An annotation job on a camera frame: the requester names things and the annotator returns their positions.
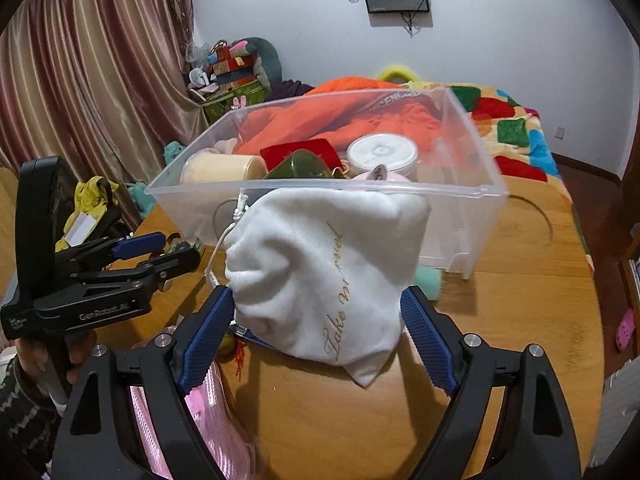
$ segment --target clear storage bin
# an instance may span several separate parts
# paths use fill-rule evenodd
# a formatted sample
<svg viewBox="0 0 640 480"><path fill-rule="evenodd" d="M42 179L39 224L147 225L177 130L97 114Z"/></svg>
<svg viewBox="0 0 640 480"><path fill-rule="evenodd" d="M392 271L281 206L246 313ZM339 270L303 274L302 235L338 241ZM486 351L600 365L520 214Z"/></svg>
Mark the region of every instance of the clear storage bin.
<svg viewBox="0 0 640 480"><path fill-rule="evenodd" d="M345 124L376 125L382 132L411 136L418 144L416 182L304 179L245 180L212 184L180 184L187 159L224 139L239 138L245 148L259 148L256 135L265 128L277 142L293 142L327 134L346 158ZM349 130L353 135L354 128ZM255 200L280 187L327 187L423 194L431 215L420 250L420 264L460 272L466 278L487 242L507 196L507 189L455 95L447 88L382 89L332 92L280 100L233 110L194 140L148 186L162 209L184 236L215 245L229 224L239 189Z"/></svg>

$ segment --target metal bolt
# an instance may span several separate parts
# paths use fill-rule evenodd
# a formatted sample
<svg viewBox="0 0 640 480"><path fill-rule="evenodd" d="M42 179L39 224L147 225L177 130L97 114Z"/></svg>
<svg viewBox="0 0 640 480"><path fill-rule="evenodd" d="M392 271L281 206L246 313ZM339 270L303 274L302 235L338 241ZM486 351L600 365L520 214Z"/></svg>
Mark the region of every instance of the metal bolt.
<svg viewBox="0 0 640 480"><path fill-rule="evenodd" d="M465 335L465 343L471 346L471 348L475 348L482 344L482 338L476 334L467 334Z"/></svg>
<svg viewBox="0 0 640 480"><path fill-rule="evenodd" d="M156 346L159 346L160 348L164 348L170 342L171 342L171 336L169 334L160 334L160 335L157 335L156 338L154 339L154 343L156 344Z"/></svg>
<svg viewBox="0 0 640 480"><path fill-rule="evenodd" d="M545 351L540 345L529 345L529 353L533 355L533 357L542 357Z"/></svg>
<svg viewBox="0 0 640 480"><path fill-rule="evenodd" d="M91 354L96 357L100 357L101 355L106 354L106 352L107 352L107 345L103 345L102 343L94 346L94 349L91 350Z"/></svg>

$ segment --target white cord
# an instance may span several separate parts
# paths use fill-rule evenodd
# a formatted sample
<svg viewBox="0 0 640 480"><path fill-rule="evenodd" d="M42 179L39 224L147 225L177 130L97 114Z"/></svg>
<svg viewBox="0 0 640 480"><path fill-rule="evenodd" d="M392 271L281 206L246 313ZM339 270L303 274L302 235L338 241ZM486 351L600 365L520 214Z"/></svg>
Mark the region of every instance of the white cord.
<svg viewBox="0 0 640 480"><path fill-rule="evenodd" d="M220 235L220 238L218 239L218 243L216 244L216 247L213 249L213 252L211 253L211 257L209 258L207 269L204 271L205 278L207 279L207 281L209 282L209 285L211 285L212 288L215 288L220 284L220 282L218 281L218 278L216 277L215 272L213 272L213 269L211 268L213 265L213 259L216 257L216 254L218 254L220 247L222 247L222 243L225 241L226 236L232 231L234 227L236 227L236 225L238 224L238 222L240 221L244 213L249 209L249 206L246 204L247 200L249 200L249 197L245 195L244 187L241 187L240 191L238 192L238 205L236 206L236 209L234 209L234 216L233 216L234 221L231 224L229 224L229 226Z"/></svg>

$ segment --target pink bag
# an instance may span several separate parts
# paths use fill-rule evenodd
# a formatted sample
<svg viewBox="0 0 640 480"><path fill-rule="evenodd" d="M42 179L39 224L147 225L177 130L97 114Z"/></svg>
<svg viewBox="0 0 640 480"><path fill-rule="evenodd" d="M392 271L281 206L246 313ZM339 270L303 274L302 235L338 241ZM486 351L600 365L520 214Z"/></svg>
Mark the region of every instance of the pink bag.
<svg viewBox="0 0 640 480"><path fill-rule="evenodd" d="M151 470L157 475L173 480L158 445L156 432L146 406L144 390L139 386L132 386L130 390L140 437ZM228 480L253 478L255 451L244 441L231 418L216 362L211 364L204 382L191 390L184 400L209 452L225 478Z"/></svg>

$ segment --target patterned sweater sleeve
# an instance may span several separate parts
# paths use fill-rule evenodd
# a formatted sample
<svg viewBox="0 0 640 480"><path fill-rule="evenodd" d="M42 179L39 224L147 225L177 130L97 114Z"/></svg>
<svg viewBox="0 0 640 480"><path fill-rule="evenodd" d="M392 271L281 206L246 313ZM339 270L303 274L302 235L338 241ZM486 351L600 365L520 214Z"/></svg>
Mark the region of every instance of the patterned sweater sleeve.
<svg viewBox="0 0 640 480"><path fill-rule="evenodd" d="M51 460L60 416L24 373L15 357L0 386L0 431L12 439L31 466L40 474Z"/></svg>

